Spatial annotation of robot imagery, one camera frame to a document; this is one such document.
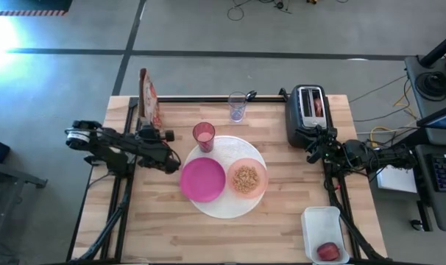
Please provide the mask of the laptop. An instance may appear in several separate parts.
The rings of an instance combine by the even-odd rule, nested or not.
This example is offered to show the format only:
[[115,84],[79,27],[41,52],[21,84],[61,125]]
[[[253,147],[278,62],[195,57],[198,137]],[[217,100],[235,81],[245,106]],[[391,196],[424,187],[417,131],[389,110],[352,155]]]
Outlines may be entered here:
[[420,119],[417,126],[425,129],[430,144],[446,146],[446,107]]

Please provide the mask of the magenta plastic plate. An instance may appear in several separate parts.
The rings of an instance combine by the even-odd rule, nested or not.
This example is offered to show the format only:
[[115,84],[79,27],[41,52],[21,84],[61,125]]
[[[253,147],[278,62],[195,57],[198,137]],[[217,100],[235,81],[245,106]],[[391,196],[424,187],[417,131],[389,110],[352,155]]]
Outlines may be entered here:
[[187,163],[180,177],[180,190],[195,202],[211,202],[224,190],[226,174],[211,158],[196,158]]

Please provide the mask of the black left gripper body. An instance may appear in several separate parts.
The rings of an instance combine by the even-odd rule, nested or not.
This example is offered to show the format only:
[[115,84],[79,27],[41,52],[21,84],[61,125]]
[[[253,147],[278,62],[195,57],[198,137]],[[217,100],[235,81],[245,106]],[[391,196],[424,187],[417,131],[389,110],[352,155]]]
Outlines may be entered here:
[[173,174],[181,166],[179,155],[169,146],[175,140],[173,130],[159,130],[152,124],[142,125],[137,131],[138,161],[140,167],[158,169]]

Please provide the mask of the red translucent tumbler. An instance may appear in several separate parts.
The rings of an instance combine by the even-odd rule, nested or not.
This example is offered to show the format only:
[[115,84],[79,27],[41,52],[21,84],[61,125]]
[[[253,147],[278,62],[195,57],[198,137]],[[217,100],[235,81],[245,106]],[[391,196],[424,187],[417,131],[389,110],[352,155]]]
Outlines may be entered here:
[[194,126],[192,133],[202,152],[211,152],[213,150],[216,131],[212,124],[200,122]]

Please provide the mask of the clear drinking glass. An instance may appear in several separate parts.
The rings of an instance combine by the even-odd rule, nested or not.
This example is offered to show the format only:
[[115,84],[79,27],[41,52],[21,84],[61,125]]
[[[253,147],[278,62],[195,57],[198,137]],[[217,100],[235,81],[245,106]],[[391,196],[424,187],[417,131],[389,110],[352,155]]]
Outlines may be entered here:
[[233,92],[228,96],[227,102],[230,108],[230,119],[240,122],[247,106],[246,94],[239,91]]

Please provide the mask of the peach plastic bowl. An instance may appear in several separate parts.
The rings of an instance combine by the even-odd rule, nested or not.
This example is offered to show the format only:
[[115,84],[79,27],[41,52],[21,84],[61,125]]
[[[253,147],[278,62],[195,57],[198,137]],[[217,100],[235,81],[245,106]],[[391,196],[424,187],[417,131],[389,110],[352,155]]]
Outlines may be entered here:
[[[261,179],[259,186],[254,191],[250,192],[249,194],[242,194],[242,193],[237,192],[234,189],[233,185],[231,184],[231,180],[233,178],[233,175],[234,175],[236,169],[238,169],[241,166],[249,166],[249,167],[254,166],[258,172],[260,179]],[[230,168],[227,170],[227,186],[237,197],[240,197],[240,198],[254,199],[256,197],[259,197],[260,195],[262,195],[265,192],[265,190],[268,186],[268,182],[269,182],[269,178],[268,178],[266,167],[262,163],[260,163],[258,160],[253,159],[253,158],[239,159],[239,160],[235,161],[233,164],[231,164]]]

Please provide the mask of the grey desk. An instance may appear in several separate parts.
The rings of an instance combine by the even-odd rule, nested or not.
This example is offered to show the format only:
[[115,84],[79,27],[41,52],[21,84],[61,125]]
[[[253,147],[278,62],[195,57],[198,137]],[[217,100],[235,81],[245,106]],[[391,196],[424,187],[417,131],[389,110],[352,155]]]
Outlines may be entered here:
[[[420,119],[446,107],[446,59],[424,63],[421,57],[407,57],[405,65]],[[430,144],[425,129],[420,127],[400,143],[412,148],[417,156],[419,165],[414,169],[414,177],[420,196],[420,213],[425,215],[424,208],[432,208],[438,228],[446,231],[446,192],[436,190],[431,163],[432,155],[446,154],[446,146]]]

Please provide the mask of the red apple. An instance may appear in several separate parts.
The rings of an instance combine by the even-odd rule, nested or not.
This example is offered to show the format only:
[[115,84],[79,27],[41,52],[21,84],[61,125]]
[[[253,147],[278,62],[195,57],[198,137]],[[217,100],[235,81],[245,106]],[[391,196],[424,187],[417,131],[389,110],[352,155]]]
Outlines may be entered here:
[[337,261],[341,257],[341,252],[338,246],[333,242],[326,242],[321,244],[316,249],[316,256],[319,261]]

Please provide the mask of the black metal table frame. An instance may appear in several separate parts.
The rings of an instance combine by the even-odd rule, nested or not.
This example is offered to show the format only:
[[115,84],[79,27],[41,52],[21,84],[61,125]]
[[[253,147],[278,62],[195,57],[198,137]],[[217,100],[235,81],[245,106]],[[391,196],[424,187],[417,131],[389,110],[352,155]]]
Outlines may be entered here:
[[280,96],[259,96],[241,123],[229,118],[224,96],[163,96],[163,126],[173,130],[172,149],[186,159],[196,146],[191,131],[210,122],[218,135],[249,141],[262,154],[269,186],[261,202],[234,219],[216,219],[200,212],[179,189],[179,174],[137,168],[131,179],[114,180],[104,166],[92,169],[68,253],[78,259],[97,240],[120,199],[123,219],[113,228],[109,244],[94,264],[175,263],[303,263],[301,214],[311,206],[326,206],[320,163],[286,140],[284,104]]

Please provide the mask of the grey metal cart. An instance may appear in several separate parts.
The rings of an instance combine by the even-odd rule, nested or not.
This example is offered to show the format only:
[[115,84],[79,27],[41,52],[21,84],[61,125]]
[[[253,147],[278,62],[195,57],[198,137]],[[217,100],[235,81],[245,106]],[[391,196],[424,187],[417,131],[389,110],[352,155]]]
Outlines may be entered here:
[[36,188],[45,188],[48,180],[0,163],[0,241],[5,224],[10,218],[13,208],[19,203],[20,195],[26,184]]

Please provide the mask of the dark two-slot toaster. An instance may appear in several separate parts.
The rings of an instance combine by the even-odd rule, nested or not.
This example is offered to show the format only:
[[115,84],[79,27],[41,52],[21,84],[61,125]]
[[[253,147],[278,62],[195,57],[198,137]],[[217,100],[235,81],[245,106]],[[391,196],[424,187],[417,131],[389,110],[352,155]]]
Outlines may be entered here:
[[[323,117],[316,117],[314,99],[320,98],[323,103]],[[287,98],[285,105],[286,135],[289,144],[296,148],[306,149],[313,140],[313,128],[333,127],[328,98],[320,85],[297,85]]]

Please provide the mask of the white plastic container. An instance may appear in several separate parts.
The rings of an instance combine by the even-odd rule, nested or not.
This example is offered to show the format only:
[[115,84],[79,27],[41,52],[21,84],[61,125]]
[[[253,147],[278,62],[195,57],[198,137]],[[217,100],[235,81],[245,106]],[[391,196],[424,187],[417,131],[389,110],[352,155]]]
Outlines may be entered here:
[[[346,264],[350,255],[346,251],[340,225],[340,210],[333,206],[308,207],[301,216],[302,237],[305,254],[314,264]],[[326,243],[333,243],[338,256],[332,261],[323,261],[318,249]]]

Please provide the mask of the cereal pile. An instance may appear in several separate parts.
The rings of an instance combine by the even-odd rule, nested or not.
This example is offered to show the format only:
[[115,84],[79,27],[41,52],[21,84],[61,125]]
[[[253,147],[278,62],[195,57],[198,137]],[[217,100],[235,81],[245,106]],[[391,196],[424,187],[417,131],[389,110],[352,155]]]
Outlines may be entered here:
[[260,184],[261,179],[254,166],[241,166],[236,169],[231,184],[234,189],[242,194],[249,194]]

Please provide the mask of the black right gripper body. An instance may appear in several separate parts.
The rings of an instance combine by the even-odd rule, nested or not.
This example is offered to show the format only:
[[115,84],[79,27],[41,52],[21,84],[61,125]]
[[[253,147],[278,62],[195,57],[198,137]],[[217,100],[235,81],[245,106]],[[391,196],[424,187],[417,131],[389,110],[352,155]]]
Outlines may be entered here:
[[336,152],[338,130],[335,127],[323,128],[320,125],[316,125],[312,132],[314,136],[306,149],[307,152],[311,154],[314,149],[318,149],[319,159],[328,158]]

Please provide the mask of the white paper sheet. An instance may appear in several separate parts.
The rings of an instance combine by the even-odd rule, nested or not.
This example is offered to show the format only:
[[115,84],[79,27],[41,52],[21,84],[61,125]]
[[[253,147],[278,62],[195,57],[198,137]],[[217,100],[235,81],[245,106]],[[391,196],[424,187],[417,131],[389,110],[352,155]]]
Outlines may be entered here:
[[378,170],[376,180],[378,188],[417,193],[413,169],[397,169],[387,166]]

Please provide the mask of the orange pumpkin cereal box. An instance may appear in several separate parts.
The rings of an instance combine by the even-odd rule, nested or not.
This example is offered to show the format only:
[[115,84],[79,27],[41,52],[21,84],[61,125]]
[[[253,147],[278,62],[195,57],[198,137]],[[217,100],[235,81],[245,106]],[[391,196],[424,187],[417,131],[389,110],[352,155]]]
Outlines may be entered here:
[[162,130],[158,97],[149,71],[142,68],[139,71],[138,90],[138,118],[142,124],[151,124],[154,128]]

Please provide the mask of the white round woven placemat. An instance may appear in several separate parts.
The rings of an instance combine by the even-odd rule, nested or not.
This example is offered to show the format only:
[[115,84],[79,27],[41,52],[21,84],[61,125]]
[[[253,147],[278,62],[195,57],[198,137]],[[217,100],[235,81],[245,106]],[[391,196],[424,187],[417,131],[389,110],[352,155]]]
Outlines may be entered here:
[[190,200],[201,212],[219,219],[232,219],[249,213],[262,199],[263,194],[254,199],[237,197],[227,186],[227,170],[235,161],[242,158],[253,158],[266,164],[260,152],[249,142],[229,135],[216,136],[211,152],[202,152],[198,146],[190,151],[184,166],[196,158],[211,158],[219,162],[226,174],[223,192],[211,202],[195,202]]

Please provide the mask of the spoon with teal handle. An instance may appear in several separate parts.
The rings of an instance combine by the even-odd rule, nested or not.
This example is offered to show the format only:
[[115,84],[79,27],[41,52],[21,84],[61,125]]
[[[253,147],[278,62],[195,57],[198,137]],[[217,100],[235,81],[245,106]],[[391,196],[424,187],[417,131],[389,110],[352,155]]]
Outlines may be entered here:
[[256,96],[257,96],[257,92],[256,91],[248,92],[244,96],[244,101],[243,101],[242,107],[245,108],[249,102],[251,102],[251,101],[253,101],[255,99]]

